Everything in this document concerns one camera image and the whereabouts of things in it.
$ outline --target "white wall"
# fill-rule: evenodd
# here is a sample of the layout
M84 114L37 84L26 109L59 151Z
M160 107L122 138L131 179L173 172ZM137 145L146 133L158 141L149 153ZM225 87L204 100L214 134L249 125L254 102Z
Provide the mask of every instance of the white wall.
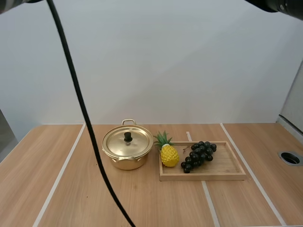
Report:
M56 0L93 123L274 122L303 23L244 0ZM82 121L46 2L0 15L0 108L18 139Z

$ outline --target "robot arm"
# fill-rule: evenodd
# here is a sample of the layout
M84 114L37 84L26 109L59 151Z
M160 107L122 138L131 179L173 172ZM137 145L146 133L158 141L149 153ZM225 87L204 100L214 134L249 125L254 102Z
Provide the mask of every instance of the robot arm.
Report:
M42 0L0 0L0 14L22 3ZM303 20L303 0L246 0L254 6L270 13L281 12Z

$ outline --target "black cord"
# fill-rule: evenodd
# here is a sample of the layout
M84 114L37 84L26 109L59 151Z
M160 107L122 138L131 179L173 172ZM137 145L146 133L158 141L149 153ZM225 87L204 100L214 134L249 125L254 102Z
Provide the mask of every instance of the black cord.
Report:
M134 223L129 218L129 216L127 215L127 213L124 210L123 206L121 205L121 203L120 203L119 199L117 198L117 196L116 196L116 194L115 194L112 186L110 185L108 177L107 177L107 175L105 173L104 167L102 165L101 157L100 157L100 154L99 154L99 149L98 149L96 137L95 137L93 128L92 128L91 123L90 123L89 115L87 113L87 110L86 110L86 107L85 107L85 104L84 104L84 100L83 100L82 93L81 93L81 90L80 90L80 86L79 86L79 83L78 83L75 67L74 67L74 65L72 63L71 53L70 53L68 45L67 45L67 41L66 41L66 38L65 38L63 27L62 27L60 19L59 19L59 15L57 13L57 10L56 10L56 7L55 7L55 5L53 3L53 0L47 0L47 4L49 6L49 9L51 10L53 19L54 19L55 24L56 24L57 29L58 29L58 33L59 33L60 40L61 40L61 43L62 43L62 47L63 47L64 53L65 53L66 61L67 61L68 67L69 67L70 72L71 72L71 78L72 78L72 81L74 83L74 87L75 87L75 90L76 90L76 94L77 94L78 101L79 101L79 104L80 104L80 107L81 107L81 110L82 110L82 113L83 113L83 117L84 117L85 123L87 125L87 129L89 131L89 136L90 136L91 143L92 143L94 151L95 151L95 156L96 156L96 159L97 159L97 163L98 163L100 172L101 172L102 177L104 179L104 182L105 182L105 184L106 184L106 186L107 186L110 194L112 195L114 201L116 202L117 206L121 210L122 214L124 215L124 217L126 218L126 220L128 221L128 223L131 226L134 227L135 226Z

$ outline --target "table surface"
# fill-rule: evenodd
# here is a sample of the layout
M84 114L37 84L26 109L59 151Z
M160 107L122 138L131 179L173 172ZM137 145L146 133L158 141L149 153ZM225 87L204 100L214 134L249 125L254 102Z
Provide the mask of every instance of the table surface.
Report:
M94 125L99 147L114 127ZM281 125L143 127L152 134L166 130L175 141L187 141L188 134L193 141L228 141L247 179L160 182L156 149L146 164L132 171L114 168L100 152L110 182L136 226L303 225L303 166L288 166L277 155L279 151L303 155L303 146ZM35 128L0 163L0 226L128 226L105 186L83 129Z

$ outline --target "pineapple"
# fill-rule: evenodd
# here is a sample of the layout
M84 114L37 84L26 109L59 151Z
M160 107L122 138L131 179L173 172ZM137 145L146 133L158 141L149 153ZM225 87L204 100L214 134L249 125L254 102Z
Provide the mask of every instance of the pineapple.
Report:
M161 161L167 167L174 167L179 162L179 155L177 150L172 146L170 142L172 138L167 139L167 134L164 131L163 135L159 132L157 136L154 136L158 141L156 146L158 146L161 151Z

